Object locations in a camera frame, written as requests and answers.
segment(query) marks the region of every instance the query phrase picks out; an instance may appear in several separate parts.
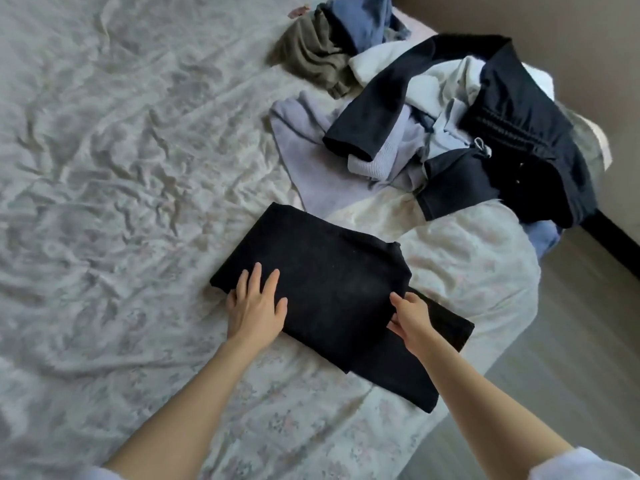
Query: floor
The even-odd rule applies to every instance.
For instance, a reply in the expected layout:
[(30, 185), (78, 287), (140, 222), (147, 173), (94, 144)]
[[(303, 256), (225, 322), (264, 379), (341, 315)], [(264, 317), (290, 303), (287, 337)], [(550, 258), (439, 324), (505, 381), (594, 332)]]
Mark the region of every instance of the floor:
[[(538, 316), (487, 377), (567, 441), (640, 472), (640, 280), (583, 229), (543, 259)], [(448, 417), (399, 480), (484, 479)]]

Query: forearm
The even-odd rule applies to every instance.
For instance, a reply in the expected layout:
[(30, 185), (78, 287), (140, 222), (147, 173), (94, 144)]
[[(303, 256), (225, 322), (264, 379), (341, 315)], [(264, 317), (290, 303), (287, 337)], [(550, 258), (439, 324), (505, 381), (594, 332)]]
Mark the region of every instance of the forearm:
[(125, 480), (195, 479), (220, 415), (255, 354), (226, 342), (105, 464)]
[(525, 480), (533, 467), (572, 449), (478, 373), (436, 332), (425, 337), (419, 357), (492, 480)]

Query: white sleeve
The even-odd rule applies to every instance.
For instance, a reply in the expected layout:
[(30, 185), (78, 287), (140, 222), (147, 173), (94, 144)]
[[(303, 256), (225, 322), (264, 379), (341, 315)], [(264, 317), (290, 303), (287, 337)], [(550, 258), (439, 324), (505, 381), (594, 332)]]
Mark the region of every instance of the white sleeve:
[(529, 480), (640, 480), (640, 477), (586, 448), (576, 448), (533, 468)]
[(120, 475), (106, 468), (93, 467), (80, 472), (74, 480), (123, 480)]

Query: wall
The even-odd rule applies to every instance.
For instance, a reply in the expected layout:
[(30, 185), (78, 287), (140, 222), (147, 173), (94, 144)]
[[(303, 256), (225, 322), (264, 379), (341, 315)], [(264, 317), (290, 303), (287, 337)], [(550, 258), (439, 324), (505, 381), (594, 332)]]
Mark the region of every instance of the wall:
[(513, 37), (556, 97), (599, 124), (613, 164), (600, 209), (640, 244), (640, 0), (394, 0), (436, 31)]

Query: white bed sheet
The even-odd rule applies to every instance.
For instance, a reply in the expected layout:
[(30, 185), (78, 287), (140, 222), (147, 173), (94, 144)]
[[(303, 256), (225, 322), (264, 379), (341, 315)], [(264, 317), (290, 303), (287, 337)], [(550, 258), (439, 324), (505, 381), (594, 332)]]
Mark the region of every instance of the white bed sheet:
[[(209, 277), (270, 202), (300, 207), (265, 116), (310, 87), (264, 59), (308, 1), (0, 0), (0, 477), (102, 462), (224, 339)], [(412, 286), (476, 323), (481, 372), (536, 314), (535, 252), (496, 201), (425, 223), (386, 189), (330, 220), (401, 243)], [(445, 414), (283, 335), (203, 478), (395, 477)]]

